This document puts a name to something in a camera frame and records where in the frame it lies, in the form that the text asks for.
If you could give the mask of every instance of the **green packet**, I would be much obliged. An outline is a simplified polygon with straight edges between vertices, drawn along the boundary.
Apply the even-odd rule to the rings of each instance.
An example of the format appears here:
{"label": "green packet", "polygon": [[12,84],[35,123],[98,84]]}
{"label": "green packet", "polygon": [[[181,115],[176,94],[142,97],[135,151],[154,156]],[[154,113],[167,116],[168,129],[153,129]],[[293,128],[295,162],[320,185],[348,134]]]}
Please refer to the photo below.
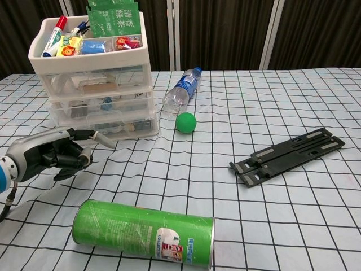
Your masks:
{"label": "green packet", "polygon": [[134,3],[134,0],[88,0],[89,6]]}
{"label": "green packet", "polygon": [[94,38],[140,34],[137,3],[86,7]]}

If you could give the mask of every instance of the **black curtain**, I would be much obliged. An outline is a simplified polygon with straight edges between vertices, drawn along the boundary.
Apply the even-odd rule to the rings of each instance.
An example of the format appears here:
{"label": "black curtain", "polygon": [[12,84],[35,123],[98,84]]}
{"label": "black curtain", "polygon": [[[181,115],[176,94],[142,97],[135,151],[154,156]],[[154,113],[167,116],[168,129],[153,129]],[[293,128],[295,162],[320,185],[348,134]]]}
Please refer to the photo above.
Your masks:
{"label": "black curtain", "polygon": [[180,0],[180,67],[258,69],[273,0]]}
{"label": "black curtain", "polygon": [[286,0],[269,69],[361,67],[361,0]]}
{"label": "black curtain", "polygon": [[62,14],[55,0],[0,1],[0,78],[12,73],[34,73],[28,59],[30,44],[45,18]]}
{"label": "black curtain", "polygon": [[[143,12],[149,58],[153,71],[169,71],[169,42],[166,0],[135,0]],[[86,15],[87,0],[72,1],[75,15]]]}

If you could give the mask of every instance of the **red marker cap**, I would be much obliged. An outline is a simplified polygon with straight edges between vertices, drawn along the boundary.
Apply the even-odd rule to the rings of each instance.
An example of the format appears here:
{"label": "red marker cap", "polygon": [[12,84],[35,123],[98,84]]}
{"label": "red marker cap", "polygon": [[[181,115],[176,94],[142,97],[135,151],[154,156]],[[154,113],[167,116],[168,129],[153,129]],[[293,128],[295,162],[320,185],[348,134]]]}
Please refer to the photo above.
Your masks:
{"label": "red marker cap", "polygon": [[64,30],[64,26],[67,23],[68,18],[65,17],[64,15],[60,16],[59,21],[56,23],[55,27],[59,27],[61,29],[61,31]]}

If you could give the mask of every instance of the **green ball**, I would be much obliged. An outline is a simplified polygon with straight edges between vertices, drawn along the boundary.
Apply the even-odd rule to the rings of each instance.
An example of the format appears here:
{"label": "green ball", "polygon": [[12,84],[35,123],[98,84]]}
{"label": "green ball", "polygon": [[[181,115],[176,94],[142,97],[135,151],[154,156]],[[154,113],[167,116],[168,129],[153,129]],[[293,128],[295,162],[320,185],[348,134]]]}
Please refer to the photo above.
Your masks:
{"label": "green ball", "polygon": [[175,121],[175,126],[177,127],[178,131],[184,134],[192,133],[194,129],[196,129],[196,125],[196,117],[188,112],[180,114]]}

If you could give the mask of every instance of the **checkered tablecloth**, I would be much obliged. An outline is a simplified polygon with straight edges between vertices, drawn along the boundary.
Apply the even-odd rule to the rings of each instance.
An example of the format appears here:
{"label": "checkered tablecloth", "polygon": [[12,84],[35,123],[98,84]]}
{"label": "checkered tablecloth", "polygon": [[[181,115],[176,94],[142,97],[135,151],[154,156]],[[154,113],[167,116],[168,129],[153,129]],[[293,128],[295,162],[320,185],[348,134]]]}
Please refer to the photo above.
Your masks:
{"label": "checkered tablecloth", "polygon": [[[152,73],[157,136],[97,145],[74,178],[55,183],[50,169],[20,184],[0,224],[1,271],[200,270],[75,244],[72,222],[88,198],[214,216],[213,270],[361,270],[361,69],[204,71],[188,135],[161,110],[181,74]],[[37,76],[11,75],[0,89],[3,155],[54,123]],[[228,168],[323,126],[344,148],[251,189]]]}

